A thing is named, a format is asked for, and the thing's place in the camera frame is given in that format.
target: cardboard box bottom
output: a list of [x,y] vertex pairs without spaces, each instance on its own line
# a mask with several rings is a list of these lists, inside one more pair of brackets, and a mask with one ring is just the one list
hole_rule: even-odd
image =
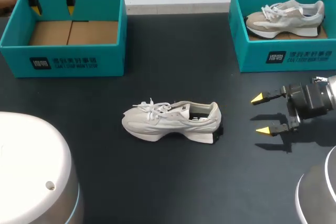
[[115,21],[45,21],[37,22],[30,46],[116,44],[118,22]]

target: table surface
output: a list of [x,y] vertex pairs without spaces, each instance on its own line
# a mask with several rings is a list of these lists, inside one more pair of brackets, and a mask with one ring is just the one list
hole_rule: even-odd
[[[0,111],[37,116],[64,136],[85,223],[298,224],[297,182],[336,145],[336,112],[272,138],[255,129],[279,123],[272,115],[286,112],[285,100],[250,101],[334,74],[239,73],[227,14],[129,16],[123,77],[15,79],[0,57]],[[176,134],[138,140],[123,129],[122,113],[150,98],[216,101],[224,134],[214,145]]]

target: shoelace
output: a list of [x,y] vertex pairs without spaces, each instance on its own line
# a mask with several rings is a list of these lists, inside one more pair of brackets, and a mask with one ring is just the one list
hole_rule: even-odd
[[277,8],[279,4],[281,3],[273,4],[271,6],[266,5],[265,7],[261,8],[267,20],[271,21],[275,17],[287,16],[284,10],[280,10]]
[[154,120],[154,118],[159,118],[159,116],[166,118],[168,110],[172,108],[167,102],[154,104],[152,98],[149,104],[142,102],[141,104],[133,106],[138,107],[143,112],[147,112],[147,120]]

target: teal shoe box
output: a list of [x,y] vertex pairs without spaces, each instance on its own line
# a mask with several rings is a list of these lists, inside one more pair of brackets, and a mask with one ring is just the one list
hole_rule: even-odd
[[[0,40],[0,51],[15,77],[103,77],[124,73],[127,14],[124,0],[39,0],[42,15],[18,0]],[[115,44],[29,46],[36,22],[117,21]]]
[[[231,0],[229,25],[241,72],[336,69],[336,0],[325,4],[327,39],[249,40],[244,17],[288,0]],[[318,0],[296,0],[313,4]]]

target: white sneaker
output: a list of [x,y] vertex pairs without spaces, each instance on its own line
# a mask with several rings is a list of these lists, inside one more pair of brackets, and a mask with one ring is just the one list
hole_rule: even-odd
[[295,0],[266,5],[262,12],[247,17],[246,27],[253,34],[272,39],[284,31],[299,36],[315,37],[324,18],[324,3],[300,4]]
[[217,103],[199,104],[182,101],[174,104],[142,102],[127,110],[122,119],[125,130],[140,139],[155,142],[178,132],[193,141],[212,144],[222,115]]

